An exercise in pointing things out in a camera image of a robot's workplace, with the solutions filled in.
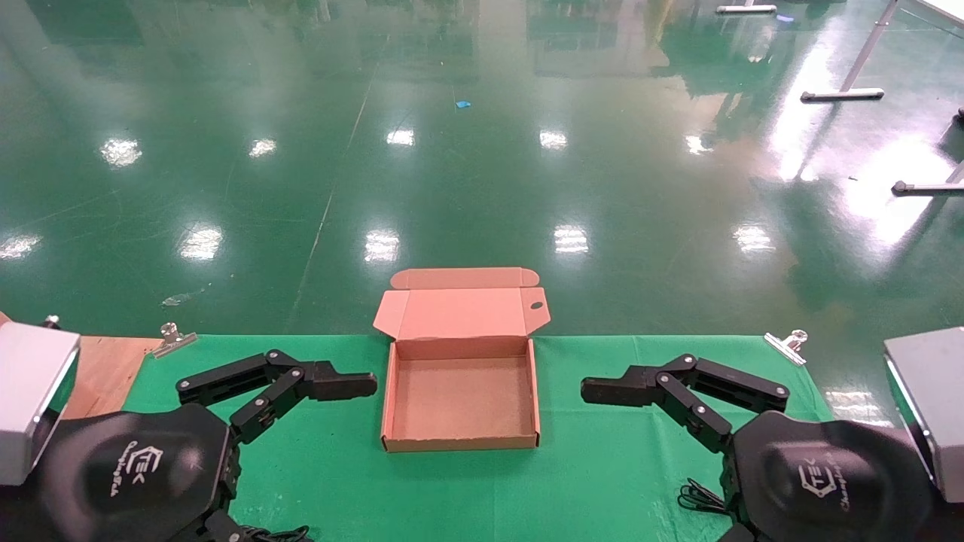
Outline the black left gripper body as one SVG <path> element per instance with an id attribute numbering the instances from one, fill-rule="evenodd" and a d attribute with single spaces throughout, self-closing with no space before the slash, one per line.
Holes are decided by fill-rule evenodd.
<path id="1" fill-rule="evenodd" d="M 38 463 L 42 541 L 239 541 L 230 426 L 196 404 L 65 421 Z"/>

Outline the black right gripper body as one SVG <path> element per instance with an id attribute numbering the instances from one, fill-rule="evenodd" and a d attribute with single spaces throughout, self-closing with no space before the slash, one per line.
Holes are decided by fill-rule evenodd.
<path id="1" fill-rule="evenodd" d="M 723 454 L 727 541 L 913 541 L 933 487 L 909 436 L 768 411 Z"/>

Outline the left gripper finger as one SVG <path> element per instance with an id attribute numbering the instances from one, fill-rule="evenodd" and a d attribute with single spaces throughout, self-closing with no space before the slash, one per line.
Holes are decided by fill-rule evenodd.
<path id="1" fill-rule="evenodd" d="M 185 377 L 176 391 L 182 405 L 211 406 L 256 391 L 256 405 L 285 406 L 302 399 L 372 397 L 377 378 L 372 373 L 338 373 L 330 361 L 299 361 L 274 349 Z"/>
<path id="2" fill-rule="evenodd" d="M 304 370 L 292 368 L 230 417 L 232 443 L 250 445 L 304 398 Z"/>

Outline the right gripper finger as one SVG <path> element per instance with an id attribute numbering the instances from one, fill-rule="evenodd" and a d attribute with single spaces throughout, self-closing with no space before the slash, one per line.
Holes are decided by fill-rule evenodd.
<path id="1" fill-rule="evenodd" d="M 791 395 L 785 385 L 692 354 L 663 366 L 629 366 L 618 378 L 581 381 L 581 398 L 592 404 L 709 411 L 699 394 L 754 413 L 785 412 Z"/>
<path id="2" fill-rule="evenodd" d="M 657 405 L 666 415 L 686 429 L 709 452 L 725 452 L 732 440 L 732 425 L 693 391 L 693 376 L 658 373 Z"/>

